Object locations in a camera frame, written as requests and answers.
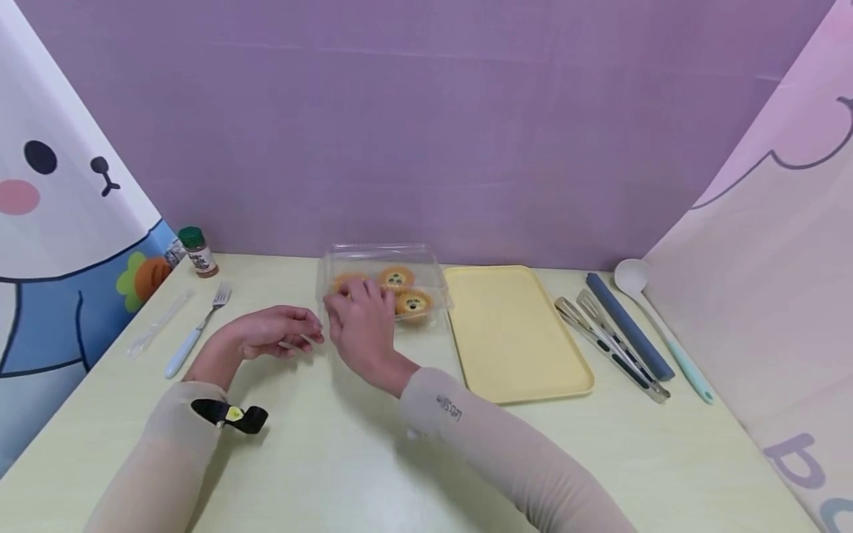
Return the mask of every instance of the bunny eye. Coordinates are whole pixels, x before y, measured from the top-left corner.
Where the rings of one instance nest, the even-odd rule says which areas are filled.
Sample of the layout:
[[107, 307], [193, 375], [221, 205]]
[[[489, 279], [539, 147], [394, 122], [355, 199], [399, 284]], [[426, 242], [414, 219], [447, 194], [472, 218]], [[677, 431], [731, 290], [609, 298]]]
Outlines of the bunny eye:
[[56, 154], [53, 148], [41, 141], [28, 141], [24, 145], [27, 164], [39, 174], [52, 174], [56, 170]]

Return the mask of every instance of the left hand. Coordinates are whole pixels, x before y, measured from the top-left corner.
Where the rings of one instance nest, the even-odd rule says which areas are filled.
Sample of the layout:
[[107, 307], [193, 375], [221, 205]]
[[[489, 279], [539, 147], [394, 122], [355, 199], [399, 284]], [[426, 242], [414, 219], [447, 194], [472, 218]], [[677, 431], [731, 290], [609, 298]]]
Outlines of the left hand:
[[305, 337], [318, 344], [325, 340], [320, 319], [310, 310], [290, 305], [276, 305], [249, 313], [229, 322], [220, 331], [239, 341], [244, 359], [254, 359], [262, 354], [289, 359], [296, 355], [296, 350], [285, 348], [280, 343], [308, 353], [313, 347]]

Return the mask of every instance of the white ladle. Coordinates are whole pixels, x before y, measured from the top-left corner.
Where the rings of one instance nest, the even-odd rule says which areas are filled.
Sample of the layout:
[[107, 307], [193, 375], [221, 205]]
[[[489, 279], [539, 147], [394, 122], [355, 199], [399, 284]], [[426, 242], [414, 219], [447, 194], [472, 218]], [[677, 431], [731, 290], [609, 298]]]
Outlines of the white ladle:
[[707, 379], [702, 375], [699, 367], [690, 359], [676, 336], [666, 327], [664, 319], [654, 310], [652, 303], [642, 293], [648, 283], [648, 264], [640, 259], [625, 259], [616, 266], [614, 280], [616, 287], [630, 296], [646, 312], [649, 320], [652, 321], [652, 325], [664, 339], [666, 347], [672, 352], [678, 366], [681, 367], [684, 377], [688, 379], [699, 397], [705, 400], [705, 403], [714, 403], [714, 393], [711, 392]]

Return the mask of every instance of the wrist strap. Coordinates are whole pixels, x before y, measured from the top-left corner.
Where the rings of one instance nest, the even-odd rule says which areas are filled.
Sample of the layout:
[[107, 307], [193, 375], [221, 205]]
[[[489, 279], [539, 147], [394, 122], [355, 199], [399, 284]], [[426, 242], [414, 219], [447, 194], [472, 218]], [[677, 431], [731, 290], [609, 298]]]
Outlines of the wrist strap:
[[245, 411], [226, 402], [201, 398], [190, 404], [195, 413], [217, 427], [233, 426], [238, 431], [254, 435], [261, 431], [270, 416], [265, 409], [252, 405]]

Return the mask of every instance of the cartoon bunny banner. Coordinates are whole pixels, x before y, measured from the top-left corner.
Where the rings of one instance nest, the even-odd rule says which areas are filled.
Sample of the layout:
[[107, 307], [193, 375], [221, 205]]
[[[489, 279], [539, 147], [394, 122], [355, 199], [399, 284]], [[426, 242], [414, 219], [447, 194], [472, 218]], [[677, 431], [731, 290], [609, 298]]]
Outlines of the cartoon bunny banner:
[[2, 476], [142, 306], [139, 274], [174, 234], [11, 2], [0, 79]]
[[844, 0], [647, 256], [649, 298], [832, 532], [853, 531], [851, 50]]

